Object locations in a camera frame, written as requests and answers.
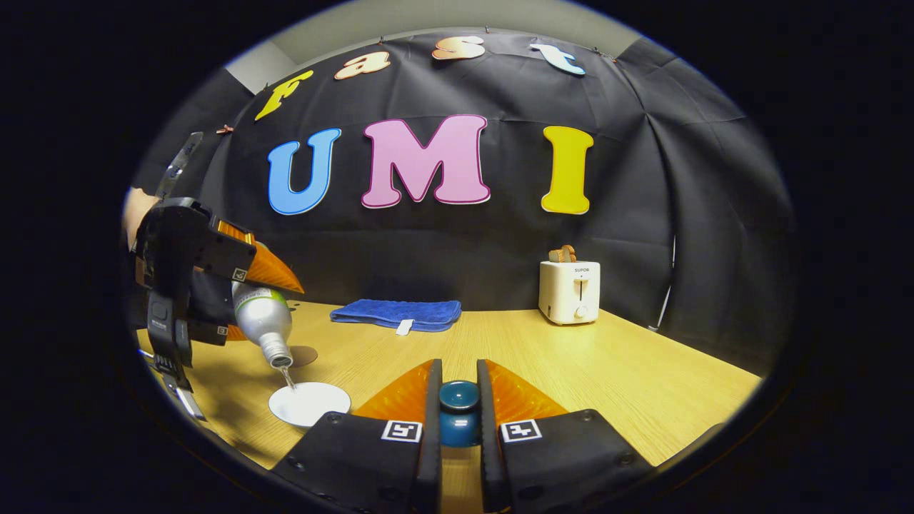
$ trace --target bottle label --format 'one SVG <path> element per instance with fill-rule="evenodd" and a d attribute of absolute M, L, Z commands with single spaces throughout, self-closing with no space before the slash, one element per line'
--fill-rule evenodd
<path fill-rule="evenodd" d="M 285 298 L 282 297 L 282 294 L 280 294 L 279 291 L 274 291 L 266 287 L 258 287 L 238 297 L 235 301 L 235 314 L 238 313 L 243 305 L 257 298 L 272 298 L 277 302 L 282 302 L 283 305 L 286 303 Z"/>

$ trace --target blue letter u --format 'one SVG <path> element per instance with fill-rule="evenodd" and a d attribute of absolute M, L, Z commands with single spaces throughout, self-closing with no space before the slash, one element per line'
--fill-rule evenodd
<path fill-rule="evenodd" d="M 302 191 L 292 191 L 292 156 L 298 151 L 297 141 L 279 145 L 270 151 L 270 180 L 267 193 L 270 207 L 276 212 L 291 216 L 302 214 L 321 203 L 330 187 L 330 161 L 334 141 L 342 134 L 340 129 L 327 129 L 308 138 L 314 149 L 311 163 L 311 184 Z"/>

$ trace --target towel tag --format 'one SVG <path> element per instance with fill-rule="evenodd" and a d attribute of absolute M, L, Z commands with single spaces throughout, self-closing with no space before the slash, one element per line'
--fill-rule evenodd
<path fill-rule="evenodd" d="M 409 329 L 412 328 L 412 319 L 404 319 L 400 322 L 400 326 L 397 327 L 398 336 L 406 336 L 409 333 Z"/>

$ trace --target letter m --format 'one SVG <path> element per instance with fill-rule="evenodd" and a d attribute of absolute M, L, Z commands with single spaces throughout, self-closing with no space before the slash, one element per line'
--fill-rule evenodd
<path fill-rule="evenodd" d="M 365 135 L 372 143 L 371 185 L 362 196 L 362 205 L 381 209 L 399 203 L 401 195 L 393 185 L 394 170 L 409 197 L 422 201 L 440 166 L 441 185 L 435 189 L 435 199 L 452 204 L 485 202 L 491 196 L 479 164 L 479 134 L 485 126 L 482 116 L 448 116 L 438 125 L 428 146 L 422 146 L 403 120 L 370 124 Z"/>

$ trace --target water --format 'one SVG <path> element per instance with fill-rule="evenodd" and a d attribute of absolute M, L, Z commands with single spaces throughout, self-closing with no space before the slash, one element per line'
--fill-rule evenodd
<path fill-rule="evenodd" d="M 289 389 L 291 389 L 292 392 L 295 392 L 295 382 L 293 382 L 292 377 L 289 376 L 289 367 L 285 366 L 280 368 L 280 373 L 282 373 L 282 376 L 286 379 L 286 384 L 289 385 Z"/>

